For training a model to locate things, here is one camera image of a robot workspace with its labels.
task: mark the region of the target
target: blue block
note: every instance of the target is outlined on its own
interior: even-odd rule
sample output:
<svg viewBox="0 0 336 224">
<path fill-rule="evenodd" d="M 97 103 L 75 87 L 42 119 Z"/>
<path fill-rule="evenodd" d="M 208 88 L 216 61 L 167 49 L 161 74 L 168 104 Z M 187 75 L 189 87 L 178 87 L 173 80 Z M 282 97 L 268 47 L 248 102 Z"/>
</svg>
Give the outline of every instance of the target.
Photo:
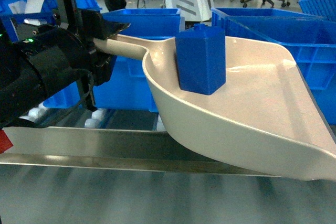
<svg viewBox="0 0 336 224">
<path fill-rule="evenodd" d="M 176 36 L 178 75 L 182 90 L 212 94 L 226 81 L 225 33 L 196 24 Z"/>
</svg>

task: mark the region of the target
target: red label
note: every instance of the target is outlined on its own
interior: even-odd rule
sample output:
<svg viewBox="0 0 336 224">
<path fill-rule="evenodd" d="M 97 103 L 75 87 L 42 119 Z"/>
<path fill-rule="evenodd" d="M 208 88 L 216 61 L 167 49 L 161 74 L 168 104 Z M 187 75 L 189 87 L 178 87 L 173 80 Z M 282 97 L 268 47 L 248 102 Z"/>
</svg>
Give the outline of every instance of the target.
<svg viewBox="0 0 336 224">
<path fill-rule="evenodd" d="M 11 148 L 13 144 L 3 130 L 0 130 L 0 154 Z"/>
</svg>

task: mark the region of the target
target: cable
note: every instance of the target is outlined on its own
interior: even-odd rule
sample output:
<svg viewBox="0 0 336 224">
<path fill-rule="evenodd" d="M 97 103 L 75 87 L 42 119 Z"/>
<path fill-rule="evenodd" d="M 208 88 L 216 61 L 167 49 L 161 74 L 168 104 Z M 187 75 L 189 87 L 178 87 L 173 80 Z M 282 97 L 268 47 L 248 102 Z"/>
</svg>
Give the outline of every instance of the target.
<svg viewBox="0 0 336 224">
<path fill-rule="evenodd" d="M 56 119 L 48 122 L 46 125 L 41 125 L 41 127 L 46 128 L 46 127 L 50 127 L 50 126 L 55 126 L 56 123 L 60 122 L 64 118 L 66 118 L 75 109 L 77 109 L 85 101 L 85 99 L 89 96 L 89 94 L 92 92 L 93 86 L 94 86 L 93 74 L 89 70 L 86 70 L 86 69 L 74 69 L 74 71 L 75 71 L 75 73 L 77 73 L 81 77 L 87 74 L 87 76 L 89 78 L 89 82 L 90 82 L 88 92 L 85 93 L 74 106 L 67 109 L 64 114 L 62 114 L 61 116 L 57 117 Z"/>
</svg>

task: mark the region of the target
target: robotic arm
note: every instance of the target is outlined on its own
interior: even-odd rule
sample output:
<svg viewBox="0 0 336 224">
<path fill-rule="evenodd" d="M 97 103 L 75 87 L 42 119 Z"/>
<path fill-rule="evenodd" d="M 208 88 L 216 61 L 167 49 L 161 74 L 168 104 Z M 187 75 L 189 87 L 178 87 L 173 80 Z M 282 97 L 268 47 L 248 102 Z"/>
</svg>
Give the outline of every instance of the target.
<svg viewBox="0 0 336 224">
<path fill-rule="evenodd" d="M 97 52 L 92 40 L 107 39 L 129 24 L 77 9 L 76 0 L 57 2 L 58 25 L 34 26 L 34 37 L 11 43 L 0 22 L 0 135 L 6 126 L 39 127 L 19 117 L 74 81 L 78 105 L 94 111 L 93 85 L 110 80 L 116 56 Z"/>
</svg>

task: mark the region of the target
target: beige plastic scoop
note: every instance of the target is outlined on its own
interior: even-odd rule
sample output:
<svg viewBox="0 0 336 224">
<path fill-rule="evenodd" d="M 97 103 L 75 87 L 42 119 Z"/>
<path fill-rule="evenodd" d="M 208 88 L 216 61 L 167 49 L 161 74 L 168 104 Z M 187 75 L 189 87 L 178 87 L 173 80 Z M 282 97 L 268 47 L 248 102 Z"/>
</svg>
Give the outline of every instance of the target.
<svg viewBox="0 0 336 224">
<path fill-rule="evenodd" d="M 94 42 L 107 53 L 143 58 L 166 130 L 192 151 L 263 173 L 336 180 L 335 137 L 286 48 L 226 37 L 226 84 L 202 95 L 180 89 L 173 38 Z"/>
</svg>

